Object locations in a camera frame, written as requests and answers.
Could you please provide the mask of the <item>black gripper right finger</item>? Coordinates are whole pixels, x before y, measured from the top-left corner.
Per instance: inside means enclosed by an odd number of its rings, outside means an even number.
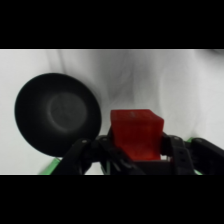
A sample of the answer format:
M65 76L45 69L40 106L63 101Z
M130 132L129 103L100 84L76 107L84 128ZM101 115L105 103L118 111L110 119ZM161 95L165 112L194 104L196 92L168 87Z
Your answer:
M224 175L224 150L203 138L163 134L160 152L169 158L159 163L161 175Z

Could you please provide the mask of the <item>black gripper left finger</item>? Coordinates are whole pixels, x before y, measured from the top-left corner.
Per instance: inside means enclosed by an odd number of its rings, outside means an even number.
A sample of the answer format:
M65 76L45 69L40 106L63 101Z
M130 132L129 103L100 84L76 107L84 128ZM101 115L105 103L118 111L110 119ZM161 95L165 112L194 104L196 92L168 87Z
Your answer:
M104 175L145 175L135 162L112 141L101 136L77 140L54 170L55 175L84 175L99 163Z

